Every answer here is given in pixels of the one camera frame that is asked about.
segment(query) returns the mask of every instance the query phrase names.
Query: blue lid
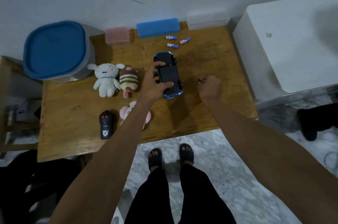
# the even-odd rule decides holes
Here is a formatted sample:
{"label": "blue lid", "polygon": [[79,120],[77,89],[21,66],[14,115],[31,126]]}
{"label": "blue lid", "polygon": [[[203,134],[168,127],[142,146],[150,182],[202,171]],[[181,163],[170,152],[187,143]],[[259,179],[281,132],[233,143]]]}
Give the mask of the blue lid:
{"label": "blue lid", "polygon": [[25,42],[23,68],[34,79],[49,79],[73,72],[86,56],[82,25],[62,21],[37,28]]}

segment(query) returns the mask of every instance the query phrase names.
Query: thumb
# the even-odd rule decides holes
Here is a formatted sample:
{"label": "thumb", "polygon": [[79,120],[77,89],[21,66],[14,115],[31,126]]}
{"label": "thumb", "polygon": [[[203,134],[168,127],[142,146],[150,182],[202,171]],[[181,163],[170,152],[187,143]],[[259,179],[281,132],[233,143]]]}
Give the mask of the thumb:
{"label": "thumb", "polygon": [[174,86],[173,82],[164,82],[164,83],[160,83],[160,85],[162,86],[163,90],[171,88],[172,86]]}

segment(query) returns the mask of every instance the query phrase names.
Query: wooden tabletop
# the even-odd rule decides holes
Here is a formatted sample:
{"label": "wooden tabletop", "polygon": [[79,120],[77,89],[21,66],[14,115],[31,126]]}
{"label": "wooden tabletop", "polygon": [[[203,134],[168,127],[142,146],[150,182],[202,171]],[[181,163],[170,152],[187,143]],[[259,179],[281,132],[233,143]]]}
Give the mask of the wooden tabletop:
{"label": "wooden tabletop", "polygon": [[[153,62],[156,52],[171,51],[177,58],[177,68],[184,92],[177,98],[160,99],[151,108],[152,119],[141,134],[140,143],[163,140],[219,128],[201,102],[197,93],[197,78],[213,74],[223,82],[222,102],[244,116],[257,119],[258,114],[244,78],[237,54],[225,26],[189,31],[181,23],[178,40],[164,36],[139,39],[137,31],[130,32],[132,43],[109,47],[104,34],[90,38],[95,47],[96,64],[130,64],[138,70],[142,84],[144,72]],[[167,43],[179,44],[190,37],[190,42],[178,49]],[[119,110],[137,100],[138,93],[129,99],[119,91],[112,98],[100,98],[93,89],[96,77],[58,84],[45,81],[43,86],[41,130],[37,158],[39,162],[72,155],[95,152],[105,143],[100,139],[99,114],[111,110],[120,124]]]}

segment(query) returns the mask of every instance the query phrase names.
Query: plush toy mouth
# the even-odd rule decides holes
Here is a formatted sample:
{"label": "plush toy mouth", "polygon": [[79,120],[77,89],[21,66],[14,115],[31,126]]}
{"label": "plush toy mouth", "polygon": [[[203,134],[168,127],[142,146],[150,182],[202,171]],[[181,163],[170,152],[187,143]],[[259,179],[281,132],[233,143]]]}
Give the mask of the plush toy mouth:
{"label": "plush toy mouth", "polygon": [[134,90],[132,90],[130,87],[126,87],[126,89],[125,89],[127,92],[131,92],[131,93],[133,93],[133,92],[135,92]]}

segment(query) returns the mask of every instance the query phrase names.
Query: blue and white battery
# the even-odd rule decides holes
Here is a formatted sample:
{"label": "blue and white battery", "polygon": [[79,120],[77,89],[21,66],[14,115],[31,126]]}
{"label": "blue and white battery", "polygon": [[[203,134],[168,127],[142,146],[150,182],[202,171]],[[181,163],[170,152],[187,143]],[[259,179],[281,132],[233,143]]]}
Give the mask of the blue and white battery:
{"label": "blue and white battery", "polygon": [[184,44],[190,41],[190,38],[188,37],[187,39],[184,39],[182,41],[180,41],[180,44]]}
{"label": "blue and white battery", "polygon": [[168,43],[167,46],[170,47],[170,48],[175,48],[175,49],[178,49],[178,48],[179,48],[178,45],[176,45],[176,44],[171,44],[171,43]]}
{"label": "blue and white battery", "polygon": [[176,40],[177,36],[166,36],[167,40]]}

